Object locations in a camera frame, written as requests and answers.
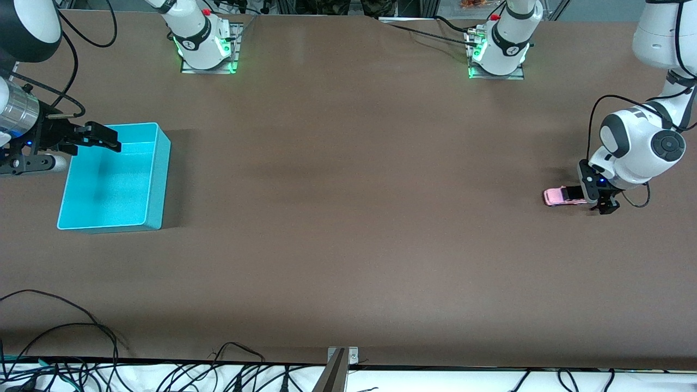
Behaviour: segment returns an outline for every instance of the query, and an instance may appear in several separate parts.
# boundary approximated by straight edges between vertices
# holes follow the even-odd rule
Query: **cable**
[[[642,204],[642,205],[634,204],[634,202],[631,201],[631,200],[628,198],[627,195],[625,195],[625,192],[622,191],[622,196],[625,198],[625,200],[626,200],[628,203],[631,204],[632,207],[636,207],[636,208],[638,208],[638,209],[642,209],[642,208],[646,207],[647,205],[649,205],[649,203],[651,202],[651,187],[649,186],[649,183],[648,183],[648,182],[647,182],[647,183],[644,183],[644,186],[646,187],[646,202],[644,202],[644,204]]]
[[[682,8],[685,3],[683,1],[679,2],[677,5],[677,17],[675,18],[675,56],[677,57],[677,63],[688,75],[692,76],[692,79],[697,79],[697,75],[690,72],[685,64],[682,62],[682,56],[680,55],[680,25],[682,24]]]
[[[220,356],[223,355],[223,352],[225,351],[225,348],[226,348],[228,345],[233,345],[233,346],[235,346],[235,347],[237,347],[237,348],[240,348],[240,349],[242,349],[242,350],[244,350],[244,351],[246,351],[246,352],[248,352],[248,353],[250,353],[250,354],[256,355],[256,356],[259,357],[259,359],[261,359],[261,362],[266,362],[266,358],[264,358],[263,355],[261,355],[260,353],[254,351],[253,349],[250,349],[249,347],[247,347],[247,346],[245,346],[245,345],[243,345],[242,343],[239,343],[239,342],[226,342],[226,343],[224,343],[223,346],[220,347],[220,349],[218,350],[217,354],[215,355],[215,358],[213,359],[213,362],[215,362],[215,361],[218,359],[218,357],[220,357]]]
[[[283,373],[281,373],[281,374],[279,374],[279,375],[274,376],[272,379],[268,380],[264,385],[260,386],[259,389],[257,389],[257,390],[252,390],[252,392],[259,392],[259,391],[261,391],[261,390],[264,389],[267,385],[269,385],[269,384],[271,384],[272,382],[274,382],[278,377],[282,377],[282,376],[283,376],[284,374],[286,374],[286,373],[294,372],[294,371],[296,371],[296,370],[305,369],[305,368],[312,368],[312,367],[314,367],[314,366],[316,366],[316,365],[302,365],[302,366],[298,366],[297,368],[290,369],[290,370],[288,370],[287,372],[283,372]]]
[[[462,45],[467,45],[467,46],[476,46],[476,45],[477,45],[477,44],[472,43],[472,42],[465,42],[465,41],[460,41],[460,40],[454,40],[454,39],[452,39],[452,38],[443,37],[443,36],[437,36],[436,34],[427,33],[427,32],[425,32],[425,31],[419,31],[419,30],[415,30],[415,29],[410,29],[409,27],[397,26],[396,24],[390,24],[390,26],[392,26],[392,27],[394,27],[394,28],[396,28],[396,29],[402,29],[402,30],[411,31],[412,33],[423,34],[424,36],[434,37],[434,38],[437,38],[437,39],[439,39],[439,40],[446,40],[446,41],[450,41],[450,42],[453,42],[453,43],[461,43]]]
[[[63,95],[68,93],[68,90],[70,90],[72,83],[75,81],[75,77],[77,76],[77,67],[78,67],[78,60],[77,60],[77,50],[75,50],[75,45],[72,44],[72,41],[70,40],[70,37],[68,37],[68,34],[63,32],[63,39],[66,40],[68,43],[68,46],[70,47],[70,51],[72,52],[72,74],[70,74],[70,79],[68,80],[68,83],[66,86],[63,88]],[[51,107],[56,107],[61,100],[63,99],[63,96],[58,96],[55,101],[51,104]]]
[[[89,319],[90,319],[92,322],[91,322],[91,323],[79,323],[79,322],[76,322],[76,323],[61,324],[61,325],[59,325],[59,326],[55,326],[55,327],[53,327],[53,328],[50,328],[50,329],[48,329],[48,330],[46,330],[46,331],[40,333],[36,338],[34,338],[31,342],[29,342],[29,344],[27,344],[27,345],[24,347],[24,349],[22,349],[22,351],[20,352],[19,355],[17,355],[17,359],[15,360],[15,362],[14,362],[14,363],[12,364],[12,366],[10,367],[10,372],[12,372],[12,370],[14,369],[14,367],[17,365],[17,363],[18,363],[19,360],[21,359],[22,355],[23,355],[25,352],[29,351],[29,349],[31,349],[31,347],[32,347],[36,342],[38,342],[43,336],[46,336],[47,334],[49,334],[49,333],[51,333],[51,332],[53,332],[53,331],[55,331],[55,330],[62,329],[62,328],[66,328],[66,327],[69,327],[69,326],[94,326],[94,327],[98,328],[100,331],[102,331],[102,333],[104,333],[104,334],[109,338],[109,340],[112,342],[112,345],[113,345],[113,350],[112,350],[112,363],[114,364],[114,367],[112,368],[112,372],[111,372],[111,374],[109,375],[109,381],[107,382],[107,389],[106,389],[106,391],[108,392],[108,391],[110,390],[110,388],[111,388],[111,380],[112,380],[112,378],[113,378],[113,376],[114,376],[114,373],[116,372],[116,364],[117,364],[117,362],[118,362],[118,338],[116,337],[116,334],[115,334],[108,326],[105,326],[104,324],[101,324],[101,323],[97,320],[97,318],[94,317],[94,315],[92,315],[92,313],[90,313],[87,309],[85,309],[85,308],[83,308],[83,307],[77,305],[76,303],[74,303],[74,302],[72,302],[72,301],[69,301],[69,300],[63,298],[62,296],[58,296],[58,295],[51,294],[51,293],[48,293],[48,292],[42,292],[42,291],[40,291],[40,290],[35,290],[35,289],[23,289],[23,290],[18,290],[18,291],[16,291],[16,292],[12,292],[12,293],[7,294],[7,295],[5,295],[5,296],[3,296],[3,297],[0,297],[0,303],[1,303],[2,301],[5,301],[6,299],[9,299],[9,298],[12,297],[12,296],[15,296],[15,295],[18,295],[18,294],[21,294],[21,293],[25,293],[25,292],[32,292],[32,293],[35,293],[35,294],[41,294],[41,295],[43,295],[43,296],[48,296],[48,297],[50,297],[50,298],[58,299],[58,300],[60,300],[60,301],[62,301],[62,302],[64,302],[64,303],[67,303],[68,305],[70,305],[70,306],[72,306],[72,307],[74,307],[74,308],[80,310],[80,311],[83,312],[85,315],[87,315],[87,317],[89,317]]]
[[[461,32],[461,33],[466,33],[466,32],[467,32],[467,29],[462,28],[462,27],[455,26],[454,24],[450,23],[449,20],[445,19],[445,18],[442,17],[442,16],[435,15],[435,16],[434,16],[434,19],[435,19],[435,20],[440,20],[440,21],[442,21],[442,22],[445,23],[449,28],[451,28],[451,29],[453,29],[453,30],[455,30],[455,31],[459,31],[459,32]]]
[[[60,91],[54,89],[53,87],[47,86],[41,82],[37,82],[34,79],[31,79],[29,77],[26,77],[24,75],[21,75],[19,73],[14,72],[14,71],[8,71],[8,74],[12,75],[13,77],[16,77],[17,79],[24,80],[27,83],[31,83],[34,86],[40,87],[41,89],[44,89],[46,91],[50,91],[50,92],[56,94],[57,96],[65,98],[65,99],[69,100],[70,102],[72,102],[75,106],[77,106],[80,109],[80,111],[78,113],[74,113],[72,115],[72,117],[74,119],[76,119],[77,117],[82,117],[85,115],[85,112],[86,112],[85,106],[83,106],[80,102],[78,102],[75,98],[69,96],[68,94],[61,93]]]
[[[302,388],[298,385],[298,383],[296,383],[296,381],[291,377],[290,374],[288,374],[288,380],[290,380],[291,384],[293,384],[298,389],[298,392],[304,392]]]
[[[525,382],[525,379],[528,378],[528,376],[530,375],[530,373],[532,373],[532,371],[531,371],[531,370],[527,370],[527,371],[525,372],[525,374],[520,378],[520,380],[518,380],[518,384],[516,384],[516,386],[515,386],[513,389],[511,389],[510,392],[518,392],[518,390],[521,388],[521,386],[523,386],[523,383]]]
[[[559,20],[559,17],[564,13],[564,11],[566,11],[566,7],[568,7],[570,3],[571,3],[571,0],[567,0],[567,2],[564,4],[562,9],[559,11],[557,16],[554,17],[555,22]]]
[[[574,385],[573,391],[564,383],[564,380],[562,380],[562,372],[565,372],[566,374],[569,375],[569,378],[571,379],[571,383]],[[568,369],[557,370],[557,380],[559,380],[559,384],[561,384],[564,387],[564,389],[566,389],[568,392],[579,392],[579,386],[576,385],[576,379],[574,379],[574,375],[571,374],[571,372],[568,371]]]
[[[687,93],[690,93],[690,92],[692,92],[692,87],[686,87],[685,90],[682,90],[682,91],[679,92],[679,93],[675,93],[675,94],[673,94],[672,96],[655,96],[655,97],[651,97],[651,98],[647,99],[647,101],[649,101],[649,100],[659,100],[659,99],[677,98],[677,97],[681,96],[682,94],[687,94]]]
[[[607,383],[605,383],[605,388],[603,388],[603,392],[609,391],[610,385],[612,385],[613,381],[615,381],[615,369],[610,369],[610,378],[608,379]]]
[[[77,29],[72,23],[70,23],[70,20],[63,15],[62,12],[58,12],[60,15],[61,19],[78,35],[80,38],[84,39],[87,41],[90,45],[96,46],[96,47],[110,47],[116,42],[116,37],[118,36],[118,24],[116,23],[116,13],[114,12],[114,7],[112,7],[112,3],[109,0],[105,0],[107,2],[107,5],[109,6],[109,11],[112,13],[112,22],[114,23],[114,36],[112,36],[112,39],[105,44],[100,44],[92,41],[91,39],[87,38],[80,30]]]
[[[210,3],[208,3],[207,0],[203,0],[203,2],[206,3],[206,5],[208,6],[208,9],[210,9],[210,11],[211,11],[212,13],[214,13],[214,14],[219,13],[219,12],[213,10],[213,7],[211,6]]]

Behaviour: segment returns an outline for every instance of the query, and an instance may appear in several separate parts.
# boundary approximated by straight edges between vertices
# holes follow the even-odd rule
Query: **brown table surface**
[[[111,35],[107,13],[69,16]],[[596,98],[660,91],[664,72],[631,52],[634,24],[542,23],[526,80],[503,82],[468,79],[458,44],[367,17],[259,17],[234,76],[181,75],[157,14],[118,22],[105,50],[70,33],[70,93],[80,121],[165,130],[164,227],[61,232],[65,173],[2,179],[2,293],[66,296],[139,358],[205,358],[236,340],[271,361],[354,345],[369,363],[695,367],[693,151],[652,181],[646,209],[620,200],[601,217],[541,198],[574,182]],[[63,45],[20,71],[60,87],[71,66]],[[2,304],[0,333],[16,352],[82,320],[24,294]],[[71,331],[31,353],[109,345]]]

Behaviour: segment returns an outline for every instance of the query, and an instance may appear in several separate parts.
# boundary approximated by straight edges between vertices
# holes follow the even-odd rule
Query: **pink toy car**
[[[542,194],[544,203],[548,206],[575,206],[588,203],[580,186],[550,188]]]

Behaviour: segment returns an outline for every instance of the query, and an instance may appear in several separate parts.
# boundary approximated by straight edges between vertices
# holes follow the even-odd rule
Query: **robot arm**
[[[658,97],[605,117],[602,146],[577,167],[586,201],[597,203],[594,209],[601,214],[619,207],[614,199],[618,193],[648,183],[685,151],[681,133],[689,125],[697,95],[697,1],[647,3],[632,47],[642,62],[668,69],[668,74]]]
[[[477,26],[483,33],[472,60],[492,75],[513,73],[525,61],[543,10],[539,0],[507,0],[500,18]]]
[[[226,20],[204,13],[196,0],[145,0],[162,15],[174,34],[180,55],[193,68],[207,70],[231,56],[230,26]]]

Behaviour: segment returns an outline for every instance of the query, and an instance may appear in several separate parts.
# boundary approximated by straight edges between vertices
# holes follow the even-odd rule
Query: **blue storage box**
[[[58,228],[90,234],[160,229],[171,142],[156,123],[108,127],[118,132],[121,152],[79,148]]]

